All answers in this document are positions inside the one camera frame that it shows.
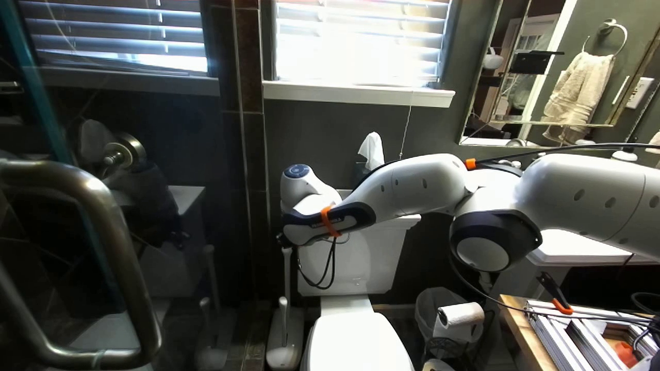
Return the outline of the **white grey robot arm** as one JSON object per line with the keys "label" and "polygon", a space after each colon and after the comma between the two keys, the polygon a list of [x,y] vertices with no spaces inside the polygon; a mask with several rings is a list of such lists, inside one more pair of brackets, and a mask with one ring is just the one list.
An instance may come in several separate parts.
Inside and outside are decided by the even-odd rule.
{"label": "white grey robot arm", "polygon": [[545,155],[525,170],[482,170],[454,155],[422,155],[371,172],[349,194],[306,166],[280,177],[283,234],[295,245],[409,215],[451,219],[449,252],[500,272],[562,229],[650,257],[660,255],[660,172],[586,155]]}

